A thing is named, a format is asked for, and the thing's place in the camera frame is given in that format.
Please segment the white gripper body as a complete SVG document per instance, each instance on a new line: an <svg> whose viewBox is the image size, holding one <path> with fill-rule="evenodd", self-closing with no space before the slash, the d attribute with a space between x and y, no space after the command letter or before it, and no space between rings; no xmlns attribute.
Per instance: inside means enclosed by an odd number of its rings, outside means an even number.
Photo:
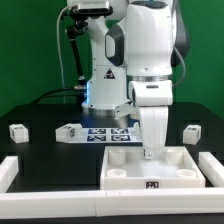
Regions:
<svg viewBox="0 0 224 224"><path fill-rule="evenodd" d="M168 107L138 107L140 133L146 152L163 149L167 136Z"/></svg>

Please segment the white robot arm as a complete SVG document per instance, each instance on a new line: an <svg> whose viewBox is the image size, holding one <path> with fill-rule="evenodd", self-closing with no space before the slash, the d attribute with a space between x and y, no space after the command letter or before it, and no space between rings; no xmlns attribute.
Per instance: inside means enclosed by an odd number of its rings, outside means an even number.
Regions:
<svg viewBox="0 0 224 224"><path fill-rule="evenodd" d="M189 42L179 0L67 0L73 29L87 32L92 74L82 109L139 121L144 156L165 146L172 68Z"/></svg>

